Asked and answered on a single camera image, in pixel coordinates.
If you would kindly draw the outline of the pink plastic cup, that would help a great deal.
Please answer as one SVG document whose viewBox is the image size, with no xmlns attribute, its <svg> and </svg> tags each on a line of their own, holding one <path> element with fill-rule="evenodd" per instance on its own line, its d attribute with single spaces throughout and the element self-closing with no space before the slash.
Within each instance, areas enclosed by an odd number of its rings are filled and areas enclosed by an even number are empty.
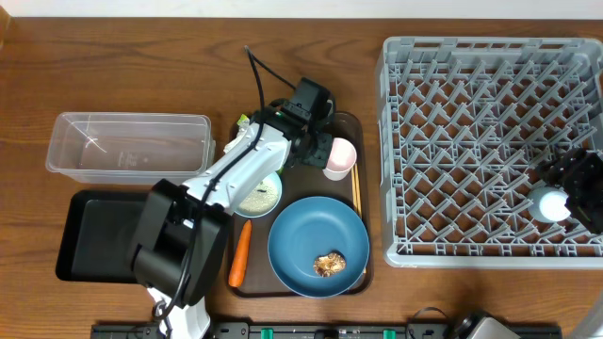
<svg viewBox="0 0 603 339">
<path fill-rule="evenodd" d="M 354 145 L 347 139 L 335 137 L 323 174 L 331 181 L 340 181 L 347 176 L 356 161 L 357 151 Z"/>
</svg>

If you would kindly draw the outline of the light blue plastic cup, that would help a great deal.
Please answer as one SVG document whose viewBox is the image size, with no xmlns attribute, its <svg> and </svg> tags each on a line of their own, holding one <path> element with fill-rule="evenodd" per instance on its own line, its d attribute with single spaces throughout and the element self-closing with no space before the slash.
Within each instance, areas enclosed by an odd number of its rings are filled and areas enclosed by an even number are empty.
<svg viewBox="0 0 603 339">
<path fill-rule="evenodd" d="M 528 208 L 530 215 L 539 222 L 559 222 L 571 215 L 571 212 L 565 206 L 568 195 L 555 187 L 542 186 L 535 188 L 529 193 L 527 199 L 531 201 Z"/>
</svg>

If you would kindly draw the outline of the white paper napkin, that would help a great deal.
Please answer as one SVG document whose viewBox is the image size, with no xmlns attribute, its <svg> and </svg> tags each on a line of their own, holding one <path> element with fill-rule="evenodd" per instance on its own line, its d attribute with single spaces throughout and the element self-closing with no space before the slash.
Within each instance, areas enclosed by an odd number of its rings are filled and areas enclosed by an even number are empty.
<svg viewBox="0 0 603 339">
<path fill-rule="evenodd" d="M 233 148 L 235 148 L 235 146 L 245 137 L 246 132 L 247 127 L 240 127 L 237 131 L 236 137 L 224 146 L 223 152 L 229 153 Z"/>
</svg>

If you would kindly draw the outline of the orange carrot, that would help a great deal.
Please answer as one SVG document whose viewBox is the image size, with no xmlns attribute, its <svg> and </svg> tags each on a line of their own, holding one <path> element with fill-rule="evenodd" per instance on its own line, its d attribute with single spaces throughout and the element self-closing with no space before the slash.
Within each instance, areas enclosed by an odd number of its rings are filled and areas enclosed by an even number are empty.
<svg viewBox="0 0 603 339">
<path fill-rule="evenodd" d="M 231 287 L 238 288 L 244 282 L 249 258 L 252 231 L 253 224 L 252 221 L 248 219 L 243 225 L 237 242 L 233 263 L 231 265 L 228 278 L 228 284 Z"/>
</svg>

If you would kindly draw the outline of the green yellow foil wrapper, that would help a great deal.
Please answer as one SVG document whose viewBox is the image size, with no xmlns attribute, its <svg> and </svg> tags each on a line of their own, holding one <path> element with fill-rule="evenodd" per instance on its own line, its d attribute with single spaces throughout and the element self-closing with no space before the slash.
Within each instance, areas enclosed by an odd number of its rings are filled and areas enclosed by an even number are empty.
<svg viewBox="0 0 603 339">
<path fill-rule="evenodd" d="M 239 117 L 238 121 L 236 122 L 236 125 L 237 125 L 239 128 L 246 129 L 246 128 L 247 128 L 247 127 L 250 125 L 250 119 L 249 119 L 249 117 L 248 117 L 248 116 L 246 116 L 246 115 L 244 115 L 244 114 L 242 114 L 242 115 Z"/>
</svg>

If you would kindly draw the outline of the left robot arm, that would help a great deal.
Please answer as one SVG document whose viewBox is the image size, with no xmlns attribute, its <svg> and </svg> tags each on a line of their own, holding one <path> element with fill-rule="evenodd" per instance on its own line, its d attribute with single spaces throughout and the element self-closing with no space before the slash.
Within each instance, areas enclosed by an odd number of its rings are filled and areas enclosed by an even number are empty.
<svg viewBox="0 0 603 339">
<path fill-rule="evenodd" d="M 202 338 L 204 297 L 215 281 L 240 204 L 268 175 L 295 164 L 325 168 L 335 98 L 302 78 L 291 99 L 260 108 L 230 151 L 198 176 L 166 179 L 149 191 L 126 263 L 155 301 L 163 338 Z"/>
</svg>

